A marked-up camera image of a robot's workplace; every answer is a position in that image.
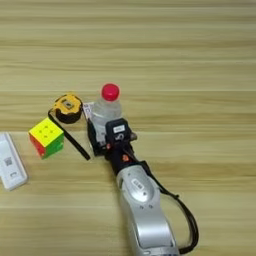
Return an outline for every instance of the white device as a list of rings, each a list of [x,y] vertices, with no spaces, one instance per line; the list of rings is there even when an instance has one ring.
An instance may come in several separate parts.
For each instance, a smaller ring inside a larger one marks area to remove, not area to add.
[[[28,176],[8,133],[0,133],[0,176],[4,188],[13,190],[27,182]]]

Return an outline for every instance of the water bottle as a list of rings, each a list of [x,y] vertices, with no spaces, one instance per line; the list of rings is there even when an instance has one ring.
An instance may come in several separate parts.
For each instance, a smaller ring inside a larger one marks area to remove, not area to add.
[[[117,85],[106,84],[102,88],[101,97],[92,106],[91,121],[96,130],[96,139],[101,145],[105,144],[106,123],[121,118],[119,93]]]

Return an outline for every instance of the tape measure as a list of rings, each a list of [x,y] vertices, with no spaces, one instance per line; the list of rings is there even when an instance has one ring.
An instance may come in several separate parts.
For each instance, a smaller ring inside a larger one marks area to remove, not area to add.
[[[53,111],[60,122],[73,124],[80,119],[82,107],[82,101],[74,94],[69,93],[55,101]]]
[[[55,112],[55,116],[60,122],[73,124],[81,118],[82,110],[82,101],[76,95],[68,93],[55,101],[53,108],[48,111],[48,117],[63,130],[65,137],[84,156],[84,158],[89,160],[90,156],[86,150],[59,124],[59,122],[55,120],[52,115],[52,113]]]

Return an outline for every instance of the wooden table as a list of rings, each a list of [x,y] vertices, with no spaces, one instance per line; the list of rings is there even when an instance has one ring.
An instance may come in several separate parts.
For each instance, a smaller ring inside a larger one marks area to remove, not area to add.
[[[191,255],[255,255],[255,20],[255,0],[0,0],[0,130],[30,177],[0,187],[0,255],[131,255],[109,164],[68,141],[41,160],[28,140],[58,96],[92,101],[106,82],[137,156],[198,220]],[[68,129],[90,150],[83,120]],[[182,214],[163,208],[186,242]]]

